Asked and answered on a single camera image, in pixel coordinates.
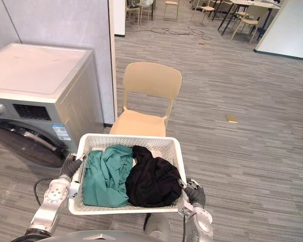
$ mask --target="black cloth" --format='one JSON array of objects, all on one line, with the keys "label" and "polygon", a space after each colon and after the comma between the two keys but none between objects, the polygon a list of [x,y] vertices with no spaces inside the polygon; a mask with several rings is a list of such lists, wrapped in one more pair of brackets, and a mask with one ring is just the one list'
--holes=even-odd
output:
[{"label": "black cloth", "polygon": [[175,166],[163,158],[153,158],[145,147],[134,146],[132,153],[137,164],[126,180],[129,203],[139,207],[164,207],[180,197],[182,188],[177,179],[181,176]]}]

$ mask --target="white plastic basket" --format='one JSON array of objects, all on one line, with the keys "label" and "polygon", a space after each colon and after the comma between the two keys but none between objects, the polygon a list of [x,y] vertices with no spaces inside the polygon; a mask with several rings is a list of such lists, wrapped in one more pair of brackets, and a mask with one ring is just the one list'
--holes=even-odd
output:
[{"label": "white plastic basket", "polygon": [[140,5],[150,5],[153,4],[154,0],[140,0]]},{"label": "white plastic basket", "polygon": [[[88,155],[91,150],[104,150],[110,145],[124,145],[132,147],[134,145],[144,146],[150,150],[154,157],[159,156],[172,165],[176,166],[180,172],[181,179],[186,183],[183,159],[179,142],[175,138],[151,137],[151,136],[129,136],[129,135],[103,135],[86,134],[83,135],[77,151],[77,159],[83,154]],[[171,206],[161,208],[143,208],[135,206],[125,206],[120,208],[107,208],[87,206],[82,202],[82,184],[85,175],[86,160],[73,176],[70,185],[69,210],[75,215],[88,214],[116,214],[116,213],[156,213],[156,212],[177,212],[178,204],[182,201],[182,196]]]}]

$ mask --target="energy label sticker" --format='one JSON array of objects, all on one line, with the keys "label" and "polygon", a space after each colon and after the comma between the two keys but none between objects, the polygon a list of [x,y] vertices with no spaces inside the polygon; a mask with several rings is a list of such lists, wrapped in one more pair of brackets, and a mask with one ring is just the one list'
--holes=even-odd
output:
[{"label": "energy label sticker", "polygon": [[64,125],[52,125],[52,128],[60,140],[71,140]]}]

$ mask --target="washing machine top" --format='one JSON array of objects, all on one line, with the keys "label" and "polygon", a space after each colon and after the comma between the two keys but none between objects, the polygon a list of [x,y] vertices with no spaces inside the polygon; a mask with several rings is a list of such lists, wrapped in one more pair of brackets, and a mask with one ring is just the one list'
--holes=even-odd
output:
[{"label": "washing machine top", "polygon": [[58,98],[88,50],[10,44],[0,51],[0,93]]}]

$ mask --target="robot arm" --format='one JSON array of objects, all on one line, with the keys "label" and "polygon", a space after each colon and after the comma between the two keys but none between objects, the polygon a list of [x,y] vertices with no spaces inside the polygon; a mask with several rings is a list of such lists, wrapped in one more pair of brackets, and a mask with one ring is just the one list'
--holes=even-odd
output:
[{"label": "robot arm", "polygon": [[188,179],[187,185],[179,180],[180,186],[186,192],[184,194],[183,208],[181,214],[186,217],[185,222],[185,241],[186,242],[208,242],[212,241],[213,228],[212,216],[204,209],[206,196],[203,187],[195,180]]},{"label": "robot arm", "polygon": [[[60,176],[58,179],[51,181],[49,188],[44,194],[44,201],[35,213],[25,235],[12,242],[38,241],[45,238],[47,238],[45,241],[85,241],[108,238],[115,241],[160,241],[154,237],[124,231],[79,231],[72,233],[72,235],[51,237],[58,223],[59,212],[66,204],[71,177],[84,159],[85,156],[82,156],[78,160],[75,160],[75,156],[67,157],[61,169]],[[187,185],[181,180],[179,180],[179,183],[185,191],[183,193],[183,206],[180,212],[184,215],[184,231],[186,231],[184,233],[184,241],[212,241],[212,216],[204,210],[206,198],[203,188],[193,179],[188,180]]]},{"label": "robot arm", "polygon": [[51,237],[56,229],[59,213],[66,204],[71,177],[85,158],[86,156],[83,155],[75,160],[74,155],[68,155],[61,168],[60,176],[49,184],[44,194],[44,201],[32,218],[25,235],[11,242],[38,241]]}]

